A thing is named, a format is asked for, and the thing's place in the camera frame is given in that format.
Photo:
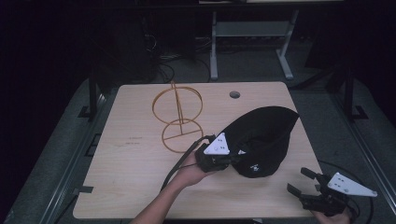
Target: black cloth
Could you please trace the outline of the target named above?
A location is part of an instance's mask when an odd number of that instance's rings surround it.
[[[290,132],[299,115],[285,107],[267,106],[254,109],[235,120],[225,133],[230,155],[240,154],[234,169],[245,177],[272,175],[285,159]]]

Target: table leg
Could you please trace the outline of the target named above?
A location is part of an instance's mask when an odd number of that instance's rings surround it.
[[[293,79],[293,74],[290,70],[290,67],[289,67],[288,61],[285,58],[285,55],[286,55],[286,50],[288,49],[288,46],[289,46],[291,35],[293,34],[295,22],[297,21],[298,12],[299,12],[299,10],[293,11],[293,14],[291,16],[291,19],[290,19],[290,22],[288,25],[288,29],[285,34],[285,42],[281,49],[276,50],[277,58],[279,59],[280,65],[282,66],[283,73],[285,74],[286,79]]]
[[[210,52],[210,78],[212,80],[217,80],[218,77],[218,59],[216,57],[216,11],[214,11],[212,21],[212,51]]]

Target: wooden table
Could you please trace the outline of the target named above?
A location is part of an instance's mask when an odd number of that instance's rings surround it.
[[[288,89],[281,82],[177,84],[201,93],[203,111],[196,121],[204,134],[218,134],[248,111],[269,105],[296,110]],[[160,187],[181,154],[165,148],[161,135],[165,124],[152,113],[152,101],[167,84],[122,86],[108,117],[99,145],[84,182],[92,193],[80,193],[74,209],[76,218],[133,218],[160,191]],[[230,97],[238,91],[240,97]],[[192,117],[199,99],[179,91],[183,115]],[[156,104],[164,119],[177,119],[173,93]],[[187,149],[198,135],[177,139]],[[274,175],[249,179],[230,166],[186,188],[178,196],[167,218],[253,218],[309,217],[299,200],[287,192],[291,183],[303,193],[318,194],[317,183],[300,174],[301,167],[320,173],[317,159],[297,121],[290,137],[288,155]]]

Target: human hand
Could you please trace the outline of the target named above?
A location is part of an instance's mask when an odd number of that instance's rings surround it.
[[[349,210],[346,208],[343,213],[334,215],[332,217],[326,217],[321,212],[311,211],[314,217],[320,222],[320,224],[349,224]]]
[[[208,175],[213,175],[215,172],[205,173],[198,167],[195,159],[195,151],[193,151],[184,162],[180,165],[175,177],[171,183],[178,184],[181,188],[186,188],[198,184],[202,179]]]

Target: metal frame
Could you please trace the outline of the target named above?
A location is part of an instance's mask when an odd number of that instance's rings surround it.
[[[298,13],[299,10],[294,9],[289,21],[217,21],[217,13],[214,11],[212,20],[212,50],[210,52],[210,78],[212,80],[219,78],[216,55],[217,36],[284,36],[285,41],[282,47],[276,50],[276,56],[279,59],[286,79],[293,79],[293,74],[285,55]]]
[[[90,90],[90,106],[83,106],[81,108],[81,111],[79,112],[78,117],[79,118],[88,118],[88,122],[91,122],[97,112],[97,104],[96,104],[96,100],[97,100],[97,90],[96,90],[96,81],[95,81],[95,76],[93,71],[90,74],[90,78],[88,78],[88,83],[89,83],[89,90]]]
[[[362,137],[361,132],[359,131],[356,124],[352,120],[350,120],[350,118],[345,114],[345,104],[343,104],[342,100],[335,95],[331,95],[331,97],[333,103],[335,104],[335,107],[338,110],[338,113],[341,115],[341,118],[343,118],[345,125],[356,140],[357,144],[359,145],[364,161],[366,162],[376,183],[384,194],[384,197],[387,200],[390,209],[393,211],[393,214],[396,215],[396,189],[388,180],[385,172],[383,171],[380,164],[378,163],[378,160],[373,154],[373,150],[366,143],[366,141],[364,141],[364,138]]]
[[[70,186],[70,183],[73,180],[74,173],[76,171],[76,168],[78,167],[78,163],[80,158],[82,158],[82,155],[85,152],[85,149],[91,144],[91,136],[93,133],[93,130],[97,126],[98,120],[101,118],[101,115],[103,113],[103,108],[106,103],[106,98],[103,94],[99,95],[99,98],[97,101],[94,102],[95,106],[97,106],[98,113],[95,113],[96,116],[92,116],[92,121],[88,122],[88,125],[86,127],[86,131],[82,138],[79,141],[78,147],[74,151],[70,162],[67,164],[66,169],[64,170],[64,174],[61,177],[61,180],[59,181],[57,187],[55,190],[52,192],[49,204],[43,213],[43,216],[40,219],[39,223],[53,223],[53,221],[56,218],[56,215],[58,213],[58,209],[60,208],[64,196],[67,192],[67,189]]]

